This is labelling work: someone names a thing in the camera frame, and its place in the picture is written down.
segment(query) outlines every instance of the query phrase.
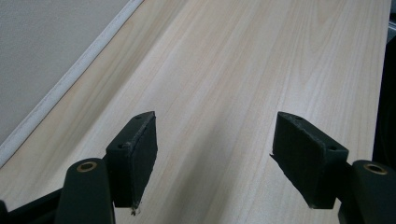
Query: wood grain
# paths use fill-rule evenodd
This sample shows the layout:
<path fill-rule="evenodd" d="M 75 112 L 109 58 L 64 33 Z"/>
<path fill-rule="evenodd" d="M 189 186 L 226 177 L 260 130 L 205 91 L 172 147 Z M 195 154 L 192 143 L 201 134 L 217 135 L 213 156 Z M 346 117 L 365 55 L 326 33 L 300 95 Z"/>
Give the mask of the wood grain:
<path fill-rule="evenodd" d="M 270 159 L 276 112 L 370 159 L 388 15 L 374 0 L 146 0 L 0 169 L 1 198 L 13 209 L 61 187 L 155 110 L 141 211 L 118 223 L 337 223 Z"/>

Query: table surface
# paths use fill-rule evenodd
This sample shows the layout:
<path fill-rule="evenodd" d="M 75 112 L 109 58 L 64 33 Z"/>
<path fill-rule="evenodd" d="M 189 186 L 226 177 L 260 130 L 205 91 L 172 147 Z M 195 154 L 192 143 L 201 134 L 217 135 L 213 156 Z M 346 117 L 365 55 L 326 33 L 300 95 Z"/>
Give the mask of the table surface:
<path fill-rule="evenodd" d="M 0 169 L 8 209 L 157 115 L 158 158 L 118 223 L 337 223 L 270 158 L 277 111 L 370 160 L 390 1 L 146 0 Z"/>

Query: wooden table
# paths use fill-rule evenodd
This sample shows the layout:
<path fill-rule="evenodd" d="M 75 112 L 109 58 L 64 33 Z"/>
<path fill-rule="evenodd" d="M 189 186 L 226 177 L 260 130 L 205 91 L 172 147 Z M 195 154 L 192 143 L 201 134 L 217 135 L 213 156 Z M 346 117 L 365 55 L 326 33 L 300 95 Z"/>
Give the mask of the wooden table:
<path fill-rule="evenodd" d="M 8 209 L 103 157 L 155 110 L 158 158 L 140 214 L 118 223 L 337 223 L 269 157 L 276 112 L 370 160 L 389 0 L 146 0 L 10 161 Z"/>

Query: light wood grain surface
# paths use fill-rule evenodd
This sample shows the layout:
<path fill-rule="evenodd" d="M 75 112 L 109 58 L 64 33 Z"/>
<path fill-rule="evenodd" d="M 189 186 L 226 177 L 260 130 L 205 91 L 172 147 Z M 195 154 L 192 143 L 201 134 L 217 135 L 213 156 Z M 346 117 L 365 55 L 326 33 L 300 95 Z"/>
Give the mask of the light wood grain surface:
<path fill-rule="evenodd" d="M 276 112 L 370 159 L 388 15 L 388 0 L 146 0 L 0 169 L 0 197 L 60 188 L 155 110 L 140 213 L 118 223 L 337 223 L 338 204 L 309 209 L 269 157 Z"/>

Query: gray wall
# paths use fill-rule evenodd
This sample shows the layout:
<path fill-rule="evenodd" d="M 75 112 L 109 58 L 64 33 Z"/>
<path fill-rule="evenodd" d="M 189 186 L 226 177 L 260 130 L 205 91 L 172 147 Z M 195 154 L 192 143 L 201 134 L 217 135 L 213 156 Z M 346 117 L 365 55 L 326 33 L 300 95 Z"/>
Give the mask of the gray wall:
<path fill-rule="evenodd" d="M 0 157 L 15 152 L 141 2 L 0 0 Z M 111 22 L 116 26 L 109 28 Z M 95 40 L 100 43 L 93 47 Z M 96 54 L 85 56 L 85 68 L 78 64 L 78 74 L 65 77 L 90 46 Z M 73 80 L 48 97 L 62 78 Z M 49 105 L 43 101 L 46 96 Z M 10 138 L 12 133 L 18 141 Z"/>

